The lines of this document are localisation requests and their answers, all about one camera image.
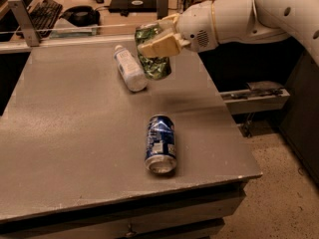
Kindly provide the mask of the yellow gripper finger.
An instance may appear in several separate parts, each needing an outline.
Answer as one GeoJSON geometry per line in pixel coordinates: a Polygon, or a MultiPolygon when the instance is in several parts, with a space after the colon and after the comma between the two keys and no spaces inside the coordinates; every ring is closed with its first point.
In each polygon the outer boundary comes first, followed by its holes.
{"type": "Polygon", "coordinates": [[[158,20],[158,24],[163,31],[176,32],[176,24],[180,14],[174,13],[158,20]]]}
{"type": "Polygon", "coordinates": [[[156,36],[138,45],[138,51],[146,58],[171,57],[178,55],[188,46],[190,41],[183,39],[180,34],[156,36]]]}

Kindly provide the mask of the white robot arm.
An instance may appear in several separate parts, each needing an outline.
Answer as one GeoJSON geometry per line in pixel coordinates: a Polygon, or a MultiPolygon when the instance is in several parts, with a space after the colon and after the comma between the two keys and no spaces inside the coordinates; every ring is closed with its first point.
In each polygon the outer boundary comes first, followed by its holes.
{"type": "Polygon", "coordinates": [[[159,20],[162,31],[138,45],[147,58],[171,57],[187,48],[263,44],[296,39],[319,64],[319,0],[203,1],[159,20]]]}

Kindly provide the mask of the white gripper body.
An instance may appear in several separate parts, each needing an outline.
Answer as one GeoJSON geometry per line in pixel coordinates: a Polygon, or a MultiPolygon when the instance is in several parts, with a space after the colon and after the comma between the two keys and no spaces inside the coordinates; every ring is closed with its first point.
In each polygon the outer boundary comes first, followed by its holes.
{"type": "Polygon", "coordinates": [[[194,52],[210,51],[218,46],[211,1],[187,8],[178,17],[176,29],[188,41],[186,47],[194,52]]]}

